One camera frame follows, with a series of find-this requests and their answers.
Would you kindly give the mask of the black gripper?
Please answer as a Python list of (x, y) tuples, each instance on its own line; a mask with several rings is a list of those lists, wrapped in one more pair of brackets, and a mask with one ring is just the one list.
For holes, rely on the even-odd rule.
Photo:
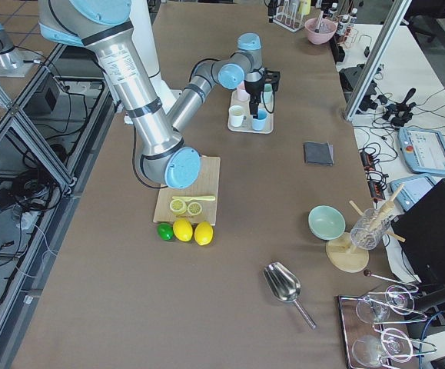
[(278, 0), (264, 0), (264, 4), (267, 7), (267, 17), (268, 21), (272, 23), (274, 21), (274, 17), (277, 14), (277, 9), (279, 6)]
[(272, 91), (277, 92), (281, 79), (281, 72), (261, 68), (255, 70), (245, 76), (244, 87), (245, 91), (250, 95), (248, 103), (250, 115), (256, 118), (258, 115), (259, 102), (261, 101), (261, 93), (264, 90), (265, 84), (271, 84)]

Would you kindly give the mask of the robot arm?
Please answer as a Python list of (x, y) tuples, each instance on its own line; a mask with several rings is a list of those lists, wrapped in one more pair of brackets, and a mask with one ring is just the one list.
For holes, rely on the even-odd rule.
[(145, 1), (40, 1), (39, 25), (44, 38), (86, 48), (111, 82), (133, 122), (142, 152), (133, 165), (150, 181), (169, 188), (188, 188), (198, 178), (201, 156), (181, 135), (215, 85), (233, 90), (243, 84), (249, 108), (257, 116), (264, 86), (277, 88), (279, 71), (263, 66), (261, 40), (245, 33), (228, 59), (202, 60), (169, 110), (170, 92), (159, 73), (151, 17)]

